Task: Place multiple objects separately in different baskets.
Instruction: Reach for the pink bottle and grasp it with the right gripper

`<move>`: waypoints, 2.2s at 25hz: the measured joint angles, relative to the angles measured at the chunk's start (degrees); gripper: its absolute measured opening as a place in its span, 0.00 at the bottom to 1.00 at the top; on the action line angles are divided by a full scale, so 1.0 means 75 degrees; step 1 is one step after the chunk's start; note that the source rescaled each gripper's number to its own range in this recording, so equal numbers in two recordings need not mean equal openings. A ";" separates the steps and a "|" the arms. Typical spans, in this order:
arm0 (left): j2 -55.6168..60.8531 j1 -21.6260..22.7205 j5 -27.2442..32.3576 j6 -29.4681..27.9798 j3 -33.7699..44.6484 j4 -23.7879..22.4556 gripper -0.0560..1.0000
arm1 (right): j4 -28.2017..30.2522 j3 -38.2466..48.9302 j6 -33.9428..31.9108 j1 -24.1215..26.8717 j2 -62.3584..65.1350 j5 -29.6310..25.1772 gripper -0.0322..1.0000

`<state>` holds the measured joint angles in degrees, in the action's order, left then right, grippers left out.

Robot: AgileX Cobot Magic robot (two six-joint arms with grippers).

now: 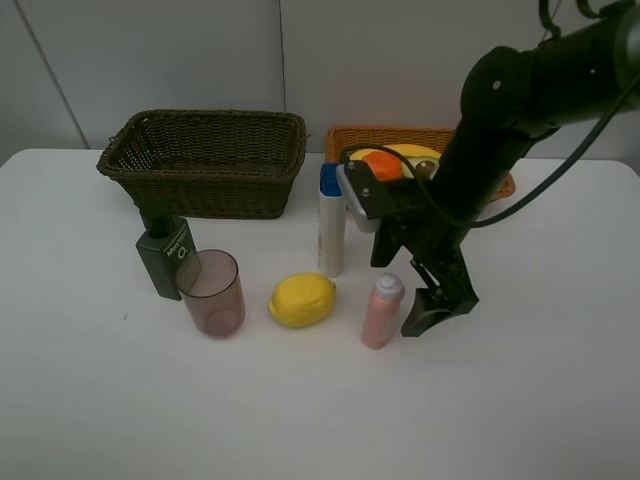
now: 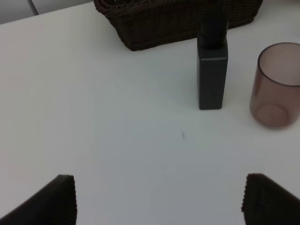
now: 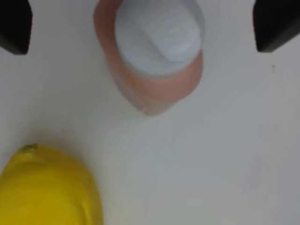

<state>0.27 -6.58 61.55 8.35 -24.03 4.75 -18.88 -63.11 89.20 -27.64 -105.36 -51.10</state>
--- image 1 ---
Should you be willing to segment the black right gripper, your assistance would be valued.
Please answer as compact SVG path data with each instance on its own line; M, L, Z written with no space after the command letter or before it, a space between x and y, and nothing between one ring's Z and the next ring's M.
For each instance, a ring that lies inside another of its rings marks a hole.
M417 288L401 326L403 337L419 337L448 319L470 313L478 304L460 249L469 224L480 211L480 184L470 178L440 175L382 182L394 210L375 233L371 267L387 267L402 248L425 287Z

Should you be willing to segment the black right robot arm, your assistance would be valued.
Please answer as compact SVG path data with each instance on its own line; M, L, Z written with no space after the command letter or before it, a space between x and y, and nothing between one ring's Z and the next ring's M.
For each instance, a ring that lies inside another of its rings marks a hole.
M424 280L401 333L417 337L477 304L461 253L467 234L517 161L562 127L611 119L639 107L639 8L617 1L579 10L590 24L554 34L536 48L497 47L467 76L461 120L432 174L415 171L391 190L394 212L382 219L371 263L400 249Z

